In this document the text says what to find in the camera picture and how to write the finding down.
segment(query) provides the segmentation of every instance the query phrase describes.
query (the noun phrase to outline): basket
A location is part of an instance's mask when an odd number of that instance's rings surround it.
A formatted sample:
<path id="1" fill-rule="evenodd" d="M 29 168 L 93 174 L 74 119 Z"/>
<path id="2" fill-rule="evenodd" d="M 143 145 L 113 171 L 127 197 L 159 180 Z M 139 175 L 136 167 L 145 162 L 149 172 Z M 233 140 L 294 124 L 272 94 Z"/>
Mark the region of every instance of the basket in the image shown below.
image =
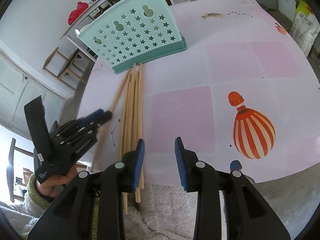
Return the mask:
<path id="1" fill-rule="evenodd" d="M 116 74 L 187 49 L 165 0 L 121 0 L 77 37 Z"/>

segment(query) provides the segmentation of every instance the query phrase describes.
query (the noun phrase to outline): floor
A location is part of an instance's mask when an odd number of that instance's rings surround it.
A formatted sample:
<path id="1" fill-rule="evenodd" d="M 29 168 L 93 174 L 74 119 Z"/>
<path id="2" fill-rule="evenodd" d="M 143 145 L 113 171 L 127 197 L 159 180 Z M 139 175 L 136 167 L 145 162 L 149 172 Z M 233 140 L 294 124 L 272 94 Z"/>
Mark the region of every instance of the floor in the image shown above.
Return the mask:
<path id="1" fill-rule="evenodd" d="M 278 10 L 266 11 L 290 32 L 292 22 L 287 17 Z M 320 81 L 320 60 L 309 58 L 309 61 Z M 92 67 L 87 68 L 85 79 Z M 85 84 L 81 82 L 75 96 L 66 102 L 60 124 L 77 118 L 84 89 Z M 291 176 L 254 184 L 284 223 L 292 239 L 305 227 L 320 202 L 319 177 L 320 163 Z"/>

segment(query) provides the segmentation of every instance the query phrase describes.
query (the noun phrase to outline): barcode sticker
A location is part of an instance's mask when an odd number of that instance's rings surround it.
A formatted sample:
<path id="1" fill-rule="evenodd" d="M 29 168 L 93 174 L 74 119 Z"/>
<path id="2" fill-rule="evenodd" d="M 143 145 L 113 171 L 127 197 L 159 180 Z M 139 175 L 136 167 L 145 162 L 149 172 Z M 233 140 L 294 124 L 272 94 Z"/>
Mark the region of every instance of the barcode sticker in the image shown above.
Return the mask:
<path id="1" fill-rule="evenodd" d="M 39 160 L 40 160 L 41 162 L 43 162 L 43 161 L 44 161 L 44 159 L 43 159 L 43 157 L 42 157 L 42 154 L 41 154 L 41 153 L 39 153 L 39 154 L 37 154 L 37 155 L 38 155 Z"/>

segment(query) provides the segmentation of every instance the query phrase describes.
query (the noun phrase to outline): human hand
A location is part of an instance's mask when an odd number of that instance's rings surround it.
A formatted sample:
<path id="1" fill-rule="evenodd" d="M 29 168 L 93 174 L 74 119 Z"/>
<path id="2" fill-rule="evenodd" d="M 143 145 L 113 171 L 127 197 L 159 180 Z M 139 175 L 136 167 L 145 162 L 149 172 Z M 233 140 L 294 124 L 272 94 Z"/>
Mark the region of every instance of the human hand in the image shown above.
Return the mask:
<path id="1" fill-rule="evenodd" d="M 66 176 L 52 175 L 42 184 L 40 184 L 39 181 L 36 181 L 36 187 L 44 196 L 57 197 L 59 193 L 54 189 L 54 186 L 69 184 L 77 174 L 76 165 L 73 165 Z"/>

